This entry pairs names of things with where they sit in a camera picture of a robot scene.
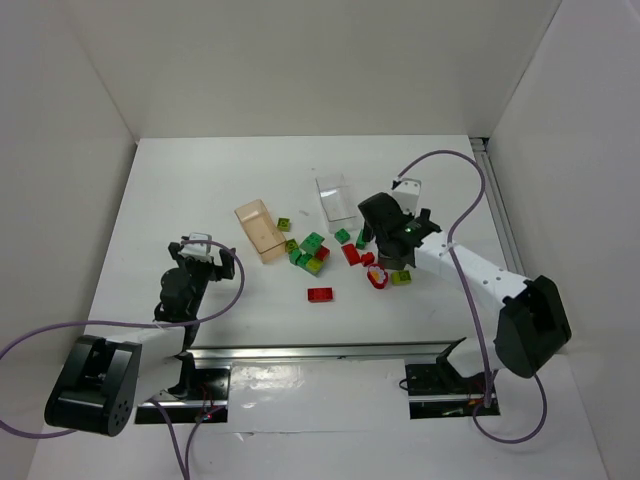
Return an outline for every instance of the green cube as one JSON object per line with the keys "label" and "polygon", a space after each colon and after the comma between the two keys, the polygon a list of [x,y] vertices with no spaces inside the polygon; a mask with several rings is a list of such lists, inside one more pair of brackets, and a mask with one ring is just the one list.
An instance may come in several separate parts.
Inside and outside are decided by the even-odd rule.
{"label": "green cube", "polygon": [[288,218],[279,218],[278,219],[278,230],[281,232],[288,232],[291,230],[291,220]]}
{"label": "green cube", "polygon": [[289,261],[293,265],[297,265],[298,260],[300,259],[301,256],[302,256],[302,252],[300,251],[300,249],[296,248],[295,250],[291,250],[291,252],[289,252]]}
{"label": "green cube", "polygon": [[411,274],[407,270],[400,270],[391,274],[391,283],[394,285],[408,285],[411,283]]}
{"label": "green cube", "polygon": [[358,250],[364,250],[367,248],[367,242],[362,238],[364,235],[364,230],[360,230],[360,234],[358,235],[358,240],[356,240],[356,248]]}
{"label": "green cube", "polygon": [[338,240],[338,242],[340,242],[340,245],[344,245],[351,238],[349,232],[347,232],[344,228],[338,230],[333,236],[336,237],[336,240]]}
{"label": "green cube", "polygon": [[323,241],[324,237],[322,235],[318,235],[316,232],[311,232],[300,244],[300,249],[310,253],[311,256],[314,256],[318,253],[318,250],[320,250]]}
{"label": "green cube", "polygon": [[322,267],[324,267],[324,262],[312,257],[304,266],[304,269],[313,275],[317,275],[318,272],[322,270]]}
{"label": "green cube", "polygon": [[293,238],[291,240],[287,240],[287,242],[284,244],[284,249],[287,253],[291,253],[294,250],[298,249],[298,242],[296,242]]}
{"label": "green cube", "polygon": [[303,255],[300,255],[300,257],[298,257],[298,261],[296,262],[296,265],[304,268],[307,265],[307,263],[309,263],[309,260],[311,260],[312,258],[313,258],[313,255],[311,255],[310,253],[305,253]]}

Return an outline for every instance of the white table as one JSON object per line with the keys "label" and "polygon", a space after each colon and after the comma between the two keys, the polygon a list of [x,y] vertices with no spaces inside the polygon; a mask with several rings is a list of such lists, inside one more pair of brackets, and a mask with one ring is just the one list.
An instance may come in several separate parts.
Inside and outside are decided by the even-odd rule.
{"label": "white table", "polygon": [[[413,271],[411,285],[378,291],[364,268],[349,267],[326,231],[315,186],[316,176],[341,172],[353,186],[354,201],[360,202],[388,191],[391,180],[420,154],[441,148],[472,155],[464,136],[143,139],[90,318],[152,318],[160,277],[174,267],[167,245],[195,231],[236,247],[247,272],[238,304],[202,325],[196,346],[390,343],[473,335],[463,295],[433,275]],[[432,219],[445,229],[477,195],[477,173],[455,157],[431,158],[410,174],[423,180],[420,207],[431,208]],[[287,238],[300,243],[312,231],[325,236],[331,256],[318,278],[292,266],[286,256],[260,262],[234,214],[256,198],[265,202],[274,221],[291,218]],[[504,266],[486,200],[460,227],[457,240]],[[375,251],[375,245],[369,249]],[[335,301],[309,303],[307,288],[323,286],[333,287]],[[200,314],[220,309],[237,287],[237,279],[210,284]],[[485,325],[492,335],[492,324]],[[87,330],[97,335],[113,331]]]}
{"label": "white table", "polygon": [[[201,328],[200,345],[428,341],[472,334],[464,298],[437,279],[414,272],[413,284],[376,291],[362,267],[347,266],[329,235],[325,244],[333,258],[317,279],[286,258],[262,265],[233,214],[262,198],[274,218],[292,219],[298,240],[312,230],[324,234],[316,175],[341,171],[356,198],[364,199],[386,189],[413,158],[437,148],[471,154],[468,139],[459,136],[142,140],[91,318],[150,319],[160,276],[173,266],[167,244],[200,231],[237,247],[248,275],[241,301]],[[416,169],[423,180],[421,205],[432,208],[443,228],[475,196],[475,175],[447,157]],[[486,202],[457,238],[504,265]],[[336,301],[309,304],[305,292],[312,286],[332,286]],[[201,312],[228,302],[236,288],[237,281],[210,285]],[[229,422],[199,430],[192,478],[606,479],[565,357],[556,356],[541,371],[550,405],[547,426],[520,446],[481,437],[469,418],[409,420],[406,393],[397,387],[403,377],[402,360],[239,365],[231,375]],[[540,414],[535,383],[504,372],[496,388],[502,416],[482,423],[497,435],[527,433]],[[177,426],[183,448],[191,427]],[[166,427],[130,422],[115,439],[76,433],[39,442],[29,480],[85,478],[179,478]]]}

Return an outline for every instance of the pile of blocks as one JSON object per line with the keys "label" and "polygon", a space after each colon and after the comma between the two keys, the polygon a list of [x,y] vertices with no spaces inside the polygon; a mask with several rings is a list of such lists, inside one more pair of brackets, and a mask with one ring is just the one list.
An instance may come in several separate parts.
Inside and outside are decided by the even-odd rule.
{"label": "pile of blocks", "polygon": [[330,253],[328,248],[322,246],[323,241],[324,237],[315,232],[311,232],[300,246],[295,240],[289,240],[285,244],[289,261],[312,275],[318,275]]}

